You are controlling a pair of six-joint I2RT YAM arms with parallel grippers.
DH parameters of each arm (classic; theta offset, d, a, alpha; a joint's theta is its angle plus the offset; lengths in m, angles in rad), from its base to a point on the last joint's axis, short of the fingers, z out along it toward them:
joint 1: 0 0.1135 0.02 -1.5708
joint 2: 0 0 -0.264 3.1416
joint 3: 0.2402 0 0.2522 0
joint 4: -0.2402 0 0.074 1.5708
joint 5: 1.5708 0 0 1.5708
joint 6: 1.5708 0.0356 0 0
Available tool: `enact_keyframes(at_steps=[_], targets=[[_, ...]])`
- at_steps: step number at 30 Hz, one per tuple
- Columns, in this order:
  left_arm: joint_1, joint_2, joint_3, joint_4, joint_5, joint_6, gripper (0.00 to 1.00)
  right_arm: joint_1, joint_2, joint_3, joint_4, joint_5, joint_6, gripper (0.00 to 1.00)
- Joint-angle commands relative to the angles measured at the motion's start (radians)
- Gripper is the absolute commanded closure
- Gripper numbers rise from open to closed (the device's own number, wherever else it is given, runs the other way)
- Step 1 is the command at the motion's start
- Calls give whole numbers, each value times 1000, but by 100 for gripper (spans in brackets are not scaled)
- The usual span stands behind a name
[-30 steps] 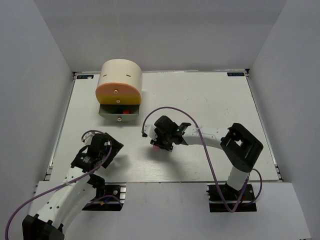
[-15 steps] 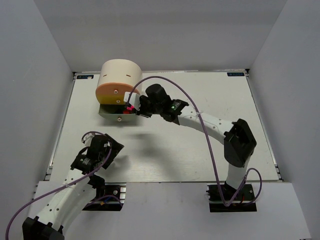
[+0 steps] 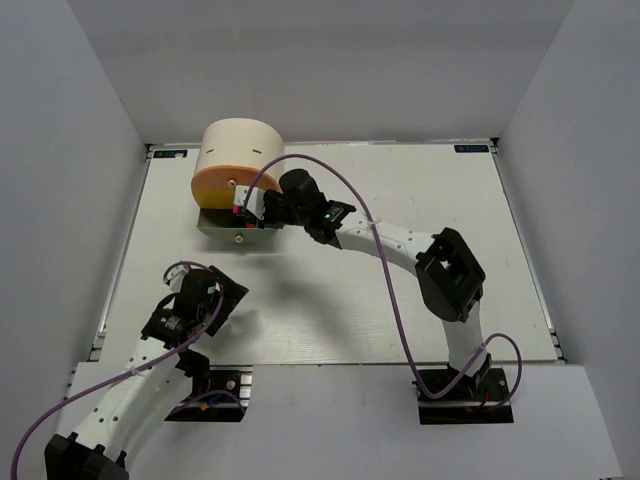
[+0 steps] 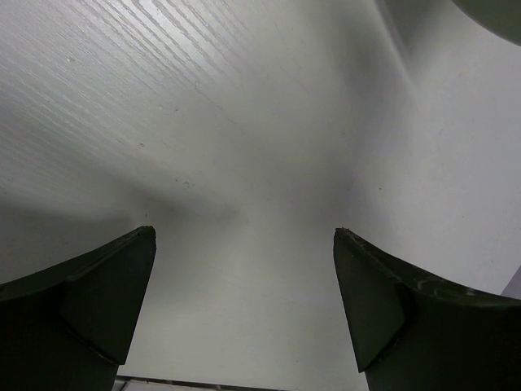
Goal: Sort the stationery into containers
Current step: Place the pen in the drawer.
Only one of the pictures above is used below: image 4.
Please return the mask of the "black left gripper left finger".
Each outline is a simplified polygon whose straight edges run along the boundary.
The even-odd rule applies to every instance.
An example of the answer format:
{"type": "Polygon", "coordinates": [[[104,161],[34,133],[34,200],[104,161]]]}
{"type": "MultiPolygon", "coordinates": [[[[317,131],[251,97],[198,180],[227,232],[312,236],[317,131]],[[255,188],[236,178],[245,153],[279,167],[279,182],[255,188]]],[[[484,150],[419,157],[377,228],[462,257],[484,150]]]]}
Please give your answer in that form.
{"type": "Polygon", "coordinates": [[[3,390],[110,390],[128,357],[154,265],[139,228],[1,286],[3,390]]]}

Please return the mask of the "pale green bottom drawer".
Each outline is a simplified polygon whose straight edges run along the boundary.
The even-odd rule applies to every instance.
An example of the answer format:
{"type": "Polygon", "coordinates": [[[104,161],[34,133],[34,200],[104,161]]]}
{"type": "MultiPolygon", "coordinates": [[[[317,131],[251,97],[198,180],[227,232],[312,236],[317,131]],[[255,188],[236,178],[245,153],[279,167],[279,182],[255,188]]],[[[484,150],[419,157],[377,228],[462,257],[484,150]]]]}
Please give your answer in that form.
{"type": "Polygon", "coordinates": [[[508,42],[520,45],[520,0],[453,0],[473,21],[508,42]]]}

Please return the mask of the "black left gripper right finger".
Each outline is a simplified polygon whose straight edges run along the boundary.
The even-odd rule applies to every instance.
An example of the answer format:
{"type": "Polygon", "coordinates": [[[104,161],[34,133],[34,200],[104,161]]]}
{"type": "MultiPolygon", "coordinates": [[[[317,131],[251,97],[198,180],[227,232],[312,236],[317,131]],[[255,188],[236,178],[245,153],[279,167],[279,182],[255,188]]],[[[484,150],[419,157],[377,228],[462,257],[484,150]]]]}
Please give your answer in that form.
{"type": "Polygon", "coordinates": [[[369,389],[519,389],[519,300],[441,278],[345,228],[334,263],[369,389]]]}

